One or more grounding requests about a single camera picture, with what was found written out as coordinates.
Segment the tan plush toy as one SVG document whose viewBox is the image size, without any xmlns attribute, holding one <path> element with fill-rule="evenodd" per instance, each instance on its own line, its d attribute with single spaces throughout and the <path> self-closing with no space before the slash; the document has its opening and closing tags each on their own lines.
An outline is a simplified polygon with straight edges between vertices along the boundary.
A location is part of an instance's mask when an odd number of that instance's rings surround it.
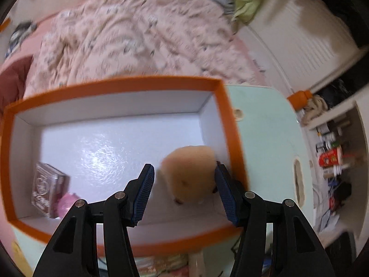
<svg viewBox="0 0 369 277">
<path fill-rule="evenodd" d="M 160 164 L 160 172 L 175 203 L 199 203 L 216 188 L 217 160 L 209 146 L 175 149 Z"/>
</svg>

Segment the orange bottle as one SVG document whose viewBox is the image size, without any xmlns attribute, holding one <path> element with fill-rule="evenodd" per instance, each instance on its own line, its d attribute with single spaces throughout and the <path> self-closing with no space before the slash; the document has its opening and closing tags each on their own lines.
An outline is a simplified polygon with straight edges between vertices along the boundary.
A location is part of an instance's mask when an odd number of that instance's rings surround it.
<svg viewBox="0 0 369 277">
<path fill-rule="evenodd" d="M 287 97 L 287 100 L 292 105 L 295 111 L 303 109 L 313 97 L 311 91 L 298 91 Z"/>
</svg>

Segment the pink floral duvet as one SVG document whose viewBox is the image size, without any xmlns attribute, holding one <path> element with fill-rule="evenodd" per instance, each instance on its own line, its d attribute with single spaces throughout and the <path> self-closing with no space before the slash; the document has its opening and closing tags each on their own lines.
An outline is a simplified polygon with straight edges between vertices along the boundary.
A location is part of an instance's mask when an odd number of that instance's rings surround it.
<svg viewBox="0 0 369 277">
<path fill-rule="evenodd" d="M 33 57 L 24 97 L 148 75 L 258 84 L 222 8 L 212 0 L 87 0 L 53 18 Z"/>
</svg>

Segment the pink heart-shaped case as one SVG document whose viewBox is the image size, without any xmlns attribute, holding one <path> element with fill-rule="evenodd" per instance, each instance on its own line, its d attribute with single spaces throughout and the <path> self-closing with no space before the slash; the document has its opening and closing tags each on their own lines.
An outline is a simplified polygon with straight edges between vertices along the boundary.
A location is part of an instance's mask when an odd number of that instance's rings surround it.
<svg viewBox="0 0 369 277">
<path fill-rule="evenodd" d="M 56 207 L 56 214 L 58 218 L 64 218 L 74 203 L 79 200 L 80 197 L 75 193 L 66 193 L 58 201 Z"/>
</svg>

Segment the brown playing card box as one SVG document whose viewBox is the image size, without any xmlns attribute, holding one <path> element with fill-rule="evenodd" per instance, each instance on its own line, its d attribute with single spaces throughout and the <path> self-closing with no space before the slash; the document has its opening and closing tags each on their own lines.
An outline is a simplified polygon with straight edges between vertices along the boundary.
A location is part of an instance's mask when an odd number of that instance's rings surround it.
<svg viewBox="0 0 369 277">
<path fill-rule="evenodd" d="M 44 216 L 57 218 L 57 206 L 68 191 L 70 177 L 47 163 L 37 162 L 31 204 Z"/>
</svg>

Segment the clothes bundle on bed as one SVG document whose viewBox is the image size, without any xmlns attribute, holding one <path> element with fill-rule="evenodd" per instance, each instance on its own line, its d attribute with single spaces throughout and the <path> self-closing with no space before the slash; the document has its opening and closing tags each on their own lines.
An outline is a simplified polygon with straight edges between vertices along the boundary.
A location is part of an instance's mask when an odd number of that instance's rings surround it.
<svg viewBox="0 0 369 277">
<path fill-rule="evenodd" d="M 24 21 L 18 24 L 9 39 L 5 59 L 11 57 L 20 48 L 23 41 L 30 36 L 37 27 L 37 24 L 33 21 Z"/>
</svg>

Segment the dark red pillow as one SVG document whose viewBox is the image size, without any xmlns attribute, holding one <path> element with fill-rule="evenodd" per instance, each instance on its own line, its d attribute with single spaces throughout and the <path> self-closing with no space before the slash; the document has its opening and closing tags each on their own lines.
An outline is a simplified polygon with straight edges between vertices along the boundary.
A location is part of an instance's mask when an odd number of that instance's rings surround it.
<svg viewBox="0 0 369 277">
<path fill-rule="evenodd" d="M 1 66 L 0 101 L 1 114 L 7 105 L 21 99 L 26 87 L 26 79 L 33 56 L 12 56 Z"/>
</svg>

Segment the orange cardboard box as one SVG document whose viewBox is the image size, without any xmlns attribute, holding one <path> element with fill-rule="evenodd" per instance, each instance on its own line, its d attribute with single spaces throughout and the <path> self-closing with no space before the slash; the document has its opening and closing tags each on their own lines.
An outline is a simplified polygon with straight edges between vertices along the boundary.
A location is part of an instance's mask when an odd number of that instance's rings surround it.
<svg viewBox="0 0 369 277">
<path fill-rule="evenodd" d="M 68 176 L 68 192 L 88 203 L 125 188 L 147 163 L 183 146 L 206 145 L 246 182 L 234 117 L 236 86 L 195 77 L 119 78 L 15 102 L 4 112 L 1 191 L 24 256 L 38 261 L 60 221 L 31 204 L 38 162 Z"/>
</svg>

